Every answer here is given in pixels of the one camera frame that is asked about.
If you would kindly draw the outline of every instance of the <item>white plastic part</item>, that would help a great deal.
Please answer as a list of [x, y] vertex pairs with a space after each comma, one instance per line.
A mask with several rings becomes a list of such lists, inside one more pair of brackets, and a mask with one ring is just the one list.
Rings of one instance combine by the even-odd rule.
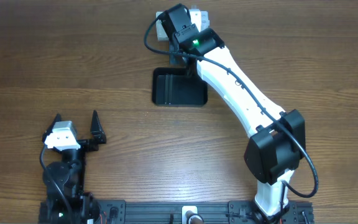
[[[247, 75], [238, 67], [227, 47], [223, 49], [217, 47], [206, 53], [204, 57], [230, 68], [249, 87], [262, 106], [275, 119], [280, 119], [280, 112], [284, 111], [284, 109], [270, 101], [251, 82]], [[229, 105], [230, 109], [233, 110], [246, 130], [248, 138], [257, 132], [256, 127], [259, 125], [267, 127], [272, 124], [272, 120], [266, 114], [261, 113], [260, 108], [248, 92], [238, 86], [236, 79], [232, 75], [227, 74], [227, 71], [207, 61], [197, 61], [197, 71], [198, 75], [211, 85]]]
[[[293, 173], [294, 170], [286, 171], [273, 185], [269, 183], [263, 184], [258, 181], [258, 192], [255, 196], [255, 203], [266, 216], [269, 217], [280, 212], [281, 194], [283, 190], [282, 181], [285, 180], [289, 183]], [[287, 193], [288, 188], [285, 187], [283, 207], [288, 204]]]
[[63, 151], [65, 149], [79, 149], [81, 146], [77, 143], [76, 129], [71, 121], [60, 121], [53, 125], [52, 133], [45, 139], [48, 149], [55, 147]]
[[[190, 19], [192, 24], [196, 24], [198, 31], [205, 30], [209, 27], [209, 20], [208, 20], [208, 12], [207, 11], [200, 11], [199, 9], [189, 9], [190, 11]], [[155, 17], [157, 18], [162, 12], [156, 12]], [[167, 33], [165, 32], [164, 28], [161, 25], [161, 21], [157, 21], [155, 23], [157, 28], [157, 38], [158, 41], [168, 41]]]

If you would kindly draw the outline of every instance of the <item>wooden surface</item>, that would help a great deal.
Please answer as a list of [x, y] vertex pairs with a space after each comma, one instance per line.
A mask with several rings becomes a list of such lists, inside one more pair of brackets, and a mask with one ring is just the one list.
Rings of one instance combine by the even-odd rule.
[[[358, 1], [212, 1], [211, 27], [250, 79], [306, 119], [319, 174], [316, 221], [358, 223]], [[168, 66], [143, 34], [172, 1], [0, 1], [0, 222], [37, 221], [46, 198], [41, 135], [56, 113], [87, 138], [98, 110], [107, 145], [88, 154], [86, 190], [130, 202], [252, 200], [247, 137], [209, 88], [202, 108], [151, 102]], [[157, 43], [155, 30], [150, 43]], [[45, 163], [59, 160], [48, 152]], [[313, 181], [305, 160], [292, 180]], [[302, 200], [289, 194], [292, 200]]]

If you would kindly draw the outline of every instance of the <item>wood grain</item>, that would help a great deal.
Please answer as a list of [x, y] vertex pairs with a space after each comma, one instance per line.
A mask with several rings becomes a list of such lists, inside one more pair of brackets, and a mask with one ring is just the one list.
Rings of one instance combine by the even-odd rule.
[[[320, 187], [318, 223], [358, 223], [358, 1], [184, 1], [209, 12], [239, 66], [306, 119]], [[171, 1], [0, 1], [0, 222], [37, 221], [41, 135], [56, 113], [87, 138], [98, 110], [108, 143], [88, 154], [86, 189], [130, 202], [251, 200], [245, 131], [209, 88], [202, 108], [150, 100], [168, 58], [142, 43]], [[166, 49], [156, 41], [150, 43]], [[46, 163], [59, 160], [52, 152]], [[292, 180], [309, 192], [301, 162]], [[289, 194], [292, 200], [299, 200]]]

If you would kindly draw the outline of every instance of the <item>wooden table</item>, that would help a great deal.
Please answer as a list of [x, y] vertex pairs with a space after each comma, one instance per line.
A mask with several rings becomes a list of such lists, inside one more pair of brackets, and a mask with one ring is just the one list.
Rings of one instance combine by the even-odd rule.
[[[250, 79], [306, 119], [319, 174], [317, 222], [358, 223], [358, 1], [188, 2], [209, 12]], [[252, 200], [247, 137], [209, 88], [202, 108], [151, 102], [152, 72], [168, 58], [143, 34], [171, 1], [0, 1], [0, 222], [36, 222], [46, 191], [41, 135], [56, 113], [90, 136], [99, 112], [107, 145], [88, 154], [86, 190], [129, 202]], [[155, 30], [150, 43], [157, 43]], [[59, 160], [48, 152], [45, 163]], [[313, 186], [302, 160], [292, 180]], [[292, 193], [292, 200], [302, 200]]]

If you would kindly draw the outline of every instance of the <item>black mounting base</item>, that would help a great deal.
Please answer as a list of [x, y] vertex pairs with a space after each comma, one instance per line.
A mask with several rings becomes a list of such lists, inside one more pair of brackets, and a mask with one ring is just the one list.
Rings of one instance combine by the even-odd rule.
[[[197, 206], [205, 224], [254, 224], [251, 213], [254, 202], [160, 202], [137, 203], [124, 200], [99, 200], [103, 222], [106, 212], [108, 224], [181, 224], [181, 209], [185, 205]], [[314, 223], [311, 203], [290, 201], [288, 211], [282, 217], [283, 224], [305, 224], [305, 214]]]
[[152, 100], [157, 106], [203, 106], [207, 92], [207, 83], [186, 68], [154, 70]]

